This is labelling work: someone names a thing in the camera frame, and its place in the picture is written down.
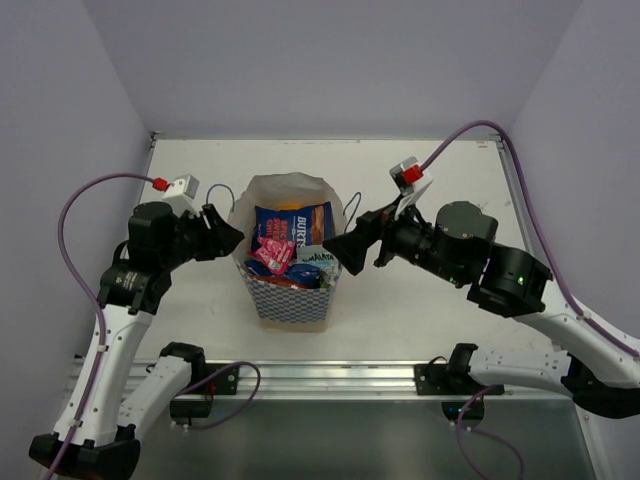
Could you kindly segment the grey small snack packet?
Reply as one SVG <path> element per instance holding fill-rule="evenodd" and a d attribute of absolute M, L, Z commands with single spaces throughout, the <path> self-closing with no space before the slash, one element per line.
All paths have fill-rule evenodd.
<path fill-rule="evenodd" d="M 299 263 L 319 268 L 321 270 L 322 285 L 331 288 L 337 285 L 342 266 L 337 258 L 322 245 L 309 245 L 299 248 L 296 252 L 296 260 Z"/>

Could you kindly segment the blue Burts chips bag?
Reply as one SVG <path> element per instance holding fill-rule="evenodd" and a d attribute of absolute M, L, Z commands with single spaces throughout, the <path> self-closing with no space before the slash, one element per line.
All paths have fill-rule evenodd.
<path fill-rule="evenodd" d="M 259 248 L 259 238 L 291 241 L 301 248 L 319 245 L 335 234 L 329 202 L 293 210 L 271 210 L 256 206 L 255 220 L 251 252 Z"/>

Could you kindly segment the pink candy packet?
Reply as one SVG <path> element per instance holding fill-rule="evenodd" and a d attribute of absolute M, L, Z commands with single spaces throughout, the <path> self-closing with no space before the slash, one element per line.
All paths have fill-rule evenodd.
<path fill-rule="evenodd" d="M 266 237 L 258 237 L 257 241 L 259 246 L 250 253 L 251 257 L 261 262 L 272 274 L 284 274 L 294 256 L 295 243 Z"/>

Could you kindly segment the orange snack bag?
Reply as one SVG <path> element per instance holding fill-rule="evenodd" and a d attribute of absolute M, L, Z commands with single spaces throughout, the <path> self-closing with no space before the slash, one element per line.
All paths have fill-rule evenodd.
<path fill-rule="evenodd" d="M 278 204 L 275 207 L 275 209 L 277 211 L 292 211 L 292 210 L 299 210 L 299 209 L 304 208 L 304 207 L 305 207 L 305 203 L 304 202 L 302 202 L 302 203 L 300 203 L 300 202 L 297 202 L 297 203 L 287 202 L 287 203 Z"/>

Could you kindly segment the red chips bag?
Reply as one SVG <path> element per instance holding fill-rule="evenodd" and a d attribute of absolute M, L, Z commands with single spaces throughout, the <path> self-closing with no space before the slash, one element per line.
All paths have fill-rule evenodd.
<path fill-rule="evenodd" d="M 264 276 L 264 275 L 250 274 L 249 278 L 251 280 L 263 282 L 271 286 L 291 288 L 291 289 L 306 289 L 306 286 L 303 285 L 302 283 L 290 280 L 282 276 Z"/>

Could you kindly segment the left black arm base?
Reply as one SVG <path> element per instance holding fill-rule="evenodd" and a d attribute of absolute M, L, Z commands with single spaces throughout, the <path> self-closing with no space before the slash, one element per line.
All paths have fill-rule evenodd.
<path fill-rule="evenodd" d="M 212 422 L 220 424 L 233 418 L 235 413 L 215 413 L 216 400 L 233 398 L 238 393 L 241 365 L 232 363 L 204 363 L 196 367 L 196 373 L 181 393 L 168 404 L 169 416 L 181 426 L 199 427 L 213 415 Z"/>

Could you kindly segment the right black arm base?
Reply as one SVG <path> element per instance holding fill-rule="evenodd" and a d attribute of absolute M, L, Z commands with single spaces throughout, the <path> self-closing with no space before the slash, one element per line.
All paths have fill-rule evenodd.
<path fill-rule="evenodd" d="M 482 386 L 468 375 L 459 376 L 447 372 L 447 361 L 444 356 L 437 356 L 427 363 L 413 366 L 413 379 L 416 394 L 419 396 L 461 396 L 468 399 L 481 390 Z M 462 406 L 466 400 L 442 401 L 441 410 L 445 418 L 457 422 Z M 476 399 L 464 412 L 462 420 L 471 425 L 478 425 L 485 414 L 484 398 Z"/>

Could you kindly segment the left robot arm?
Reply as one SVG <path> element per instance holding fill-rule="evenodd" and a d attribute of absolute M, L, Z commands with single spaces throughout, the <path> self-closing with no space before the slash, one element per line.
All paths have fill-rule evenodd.
<path fill-rule="evenodd" d="M 132 476 L 142 441 L 158 417 L 180 392 L 197 392 L 208 379 L 203 349 L 172 342 L 142 383 L 125 392 L 171 274 L 191 260 L 226 257 L 243 239 L 211 204 L 181 215 L 164 202 L 134 209 L 128 255 L 116 255 L 100 280 L 95 330 L 73 393 L 51 433 L 34 437 L 29 449 L 48 478 Z"/>

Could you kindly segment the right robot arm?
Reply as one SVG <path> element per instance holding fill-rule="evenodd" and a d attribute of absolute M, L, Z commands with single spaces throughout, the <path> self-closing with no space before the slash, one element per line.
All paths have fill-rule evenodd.
<path fill-rule="evenodd" d="M 639 413 L 639 342 L 563 298 L 552 271 L 528 252 L 496 242 L 496 219 L 476 205 L 444 205 L 433 223 L 415 207 L 398 203 L 361 215 L 355 228 L 324 241 L 346 270 L 359 274 L 368 249 L 378 244 L 374 264 L 401 258 L 455 288 L 491 314 L 524 324 L 558 345 L 543 354 L 457 344 L 444 364 L 418 372 L 435 389 L 455 395 L 487 387 L 521 386 L 570 398 L 601 417 Z"/>

